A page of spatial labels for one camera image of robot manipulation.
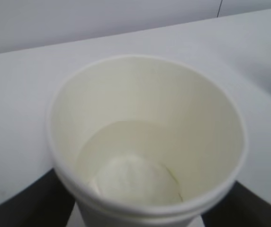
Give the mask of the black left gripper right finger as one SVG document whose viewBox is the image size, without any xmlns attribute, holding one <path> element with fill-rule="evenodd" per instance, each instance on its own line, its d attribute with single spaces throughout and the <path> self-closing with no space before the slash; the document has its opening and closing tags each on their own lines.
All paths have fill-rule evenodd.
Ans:
<svg viewBox="0 0 271 227">
<path fill-rule="evenodd" d="M 202 219 L 206 227 L 271 227 L 271 205 L 236 182 Z"/>
</svg>

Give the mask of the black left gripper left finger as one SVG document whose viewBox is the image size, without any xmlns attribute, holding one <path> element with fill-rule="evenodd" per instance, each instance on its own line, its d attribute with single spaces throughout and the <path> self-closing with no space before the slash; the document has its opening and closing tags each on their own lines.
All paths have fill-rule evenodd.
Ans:
<svg viewBox="0 0 271 227">
<path fill-rule="evenodd" d="M 64 227 L 75 199 L 50 170 L 0 205 L 0 227 Z"/>
</svg>

